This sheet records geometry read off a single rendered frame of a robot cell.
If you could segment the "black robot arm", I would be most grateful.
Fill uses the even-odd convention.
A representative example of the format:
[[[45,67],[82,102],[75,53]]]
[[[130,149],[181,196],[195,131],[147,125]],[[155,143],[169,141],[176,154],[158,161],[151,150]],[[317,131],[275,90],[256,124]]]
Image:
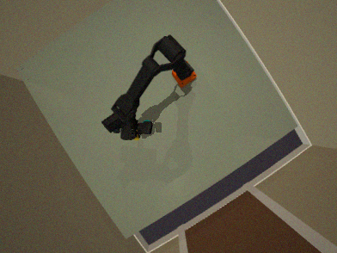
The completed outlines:
[[[171,63],[159,65],[153,59],[156,51],[159,51]],[[171,34],[168,37],[162,37],[158,42],[154,43],[150,55],[144,59],[128,91],[117,99],[111,108],[113,114],[103,120],[101,122],[102,125],[110,133],[121,126],[120,138],[123,140],[133,140],[136,138],[137,131],[135,131],[135,126],[132,124],[126,126],[123,123],[134,119],[139,106],[140,96],[144,93],[151,80],[160,72],[173,70],[180,80],[192,76],[194,68],[184,59],[186,53],[185,48]]]

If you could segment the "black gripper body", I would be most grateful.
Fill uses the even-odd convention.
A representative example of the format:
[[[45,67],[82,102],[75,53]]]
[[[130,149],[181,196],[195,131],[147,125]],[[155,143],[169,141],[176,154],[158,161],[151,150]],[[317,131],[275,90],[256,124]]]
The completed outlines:
[[[138,120],[136,120],[136,114],[134,115],[134,119],[129,121],[129,122],[125,122],[123,123],[124,125],[128,125],[128,124],[132,124],[133,126],[135,126],[135,131],[138,130],[138,132],[142,132],[143,134],[151,134],[152,131],[152,122],[151,121],[144,121],[144,123],[138,123]],[[114,130],[114,133],[119,133],[119,129],[121,128],[121,126],[119,126],[116,130]]]

